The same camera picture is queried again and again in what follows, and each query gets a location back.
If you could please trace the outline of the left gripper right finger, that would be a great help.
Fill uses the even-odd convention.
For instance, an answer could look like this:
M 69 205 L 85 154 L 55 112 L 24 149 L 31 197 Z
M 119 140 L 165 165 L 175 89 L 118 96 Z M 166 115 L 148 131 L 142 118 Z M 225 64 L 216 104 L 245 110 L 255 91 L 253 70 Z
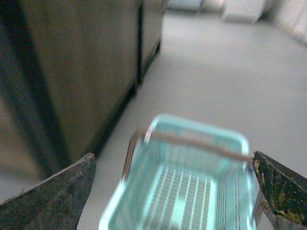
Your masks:
M 263 211 L 275 230 L 305 230 L 307 179 L 261 151 L 252 166 L 260 186 L 254 212 Z

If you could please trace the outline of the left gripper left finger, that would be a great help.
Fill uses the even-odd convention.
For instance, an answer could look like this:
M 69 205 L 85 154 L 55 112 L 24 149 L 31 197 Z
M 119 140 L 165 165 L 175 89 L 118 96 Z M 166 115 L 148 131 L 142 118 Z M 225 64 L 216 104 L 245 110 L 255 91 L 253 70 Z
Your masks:
M 75 230 L 91 193 L 94 154 L 40 182 L 0 206 L 2 230 Z

